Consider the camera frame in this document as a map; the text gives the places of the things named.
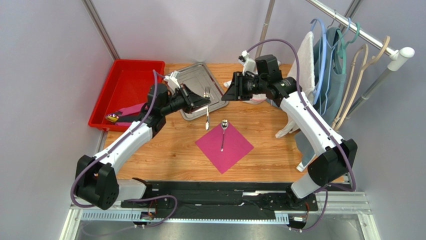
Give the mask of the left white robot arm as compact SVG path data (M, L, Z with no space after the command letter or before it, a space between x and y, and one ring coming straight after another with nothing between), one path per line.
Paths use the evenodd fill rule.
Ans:
M166 116L184 111L192 113L211 103L181 84L170 91L164 83L155 83L147 102L128 129L112 144L94 156L83 155L77 162L70 198L80 208L109 209L115 202L139 201L148 183L139 178L118 180L117 172L142 145L152 140L166 124Z

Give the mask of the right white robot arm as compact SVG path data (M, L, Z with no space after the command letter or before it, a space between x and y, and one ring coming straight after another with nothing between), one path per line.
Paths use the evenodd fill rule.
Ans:
M278 60L272 54L255 60L257 73L236 71L223 101L247 101L253 95L264 94L291 117L307 138L316 159L307 173L287 190L293 199L304 199L348 173L352 167L357 144L345 140L313 108L301 86L293 77L282 76Z

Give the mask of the silver spoon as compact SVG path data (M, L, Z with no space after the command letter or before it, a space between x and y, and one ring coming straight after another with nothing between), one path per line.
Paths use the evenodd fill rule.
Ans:
M227 119L223 119L221 121L220 126L222 128L222 140L221 140L220 151L223 152L224 151L224 144L225 144L225 134L226 134L226 130L229 126L229 121Z

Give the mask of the silver fork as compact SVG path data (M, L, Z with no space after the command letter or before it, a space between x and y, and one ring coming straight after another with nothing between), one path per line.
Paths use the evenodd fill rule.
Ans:
M204 98L210 100L210 86L206 86L204 89ZM210 128L210 109L209 109L209 104L206 105L206 122L205 122L205 130L208 131Z

